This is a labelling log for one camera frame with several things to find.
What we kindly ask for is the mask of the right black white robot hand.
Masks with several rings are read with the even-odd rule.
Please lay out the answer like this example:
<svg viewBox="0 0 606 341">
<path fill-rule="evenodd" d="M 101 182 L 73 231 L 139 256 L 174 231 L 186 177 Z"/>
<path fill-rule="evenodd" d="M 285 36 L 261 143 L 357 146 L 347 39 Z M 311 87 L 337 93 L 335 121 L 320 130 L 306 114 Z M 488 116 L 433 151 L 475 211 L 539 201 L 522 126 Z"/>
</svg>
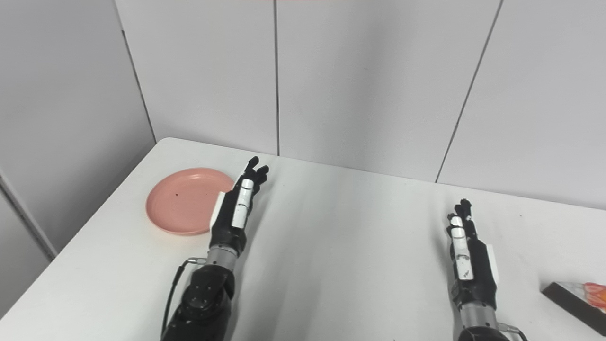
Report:
<svg viewBox="0 0 606 341">
<path fill-rule="evenodd" d="M 463 198 L 447 216 L 446 233 L 450 238 L 449 255 L 453 264 L 452 301 L 461 308 L 479 302 L 497 308 L 497 283 L 493 275 L 491 248 L 478 237 L 472 220 L 472 204 Z"/>
</svg>

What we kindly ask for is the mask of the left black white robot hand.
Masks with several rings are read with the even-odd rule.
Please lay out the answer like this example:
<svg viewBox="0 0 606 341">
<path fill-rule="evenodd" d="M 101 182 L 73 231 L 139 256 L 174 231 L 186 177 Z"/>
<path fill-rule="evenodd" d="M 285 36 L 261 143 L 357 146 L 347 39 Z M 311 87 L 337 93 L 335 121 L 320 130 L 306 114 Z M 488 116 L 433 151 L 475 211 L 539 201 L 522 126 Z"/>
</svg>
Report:
<svg viewBox="0 0 606 341">
<path fill-rule="evenodd" d="M 210 248 L 229 248 L 239 257 L 245 249 L 245 227 L 251 214 L 256 194 L 267 181 L 270 168 L 258 169 L 258 156 L 252 157 L 233 188 L 223 195 L 218 215 L 211 228 Z"/>
</svg>

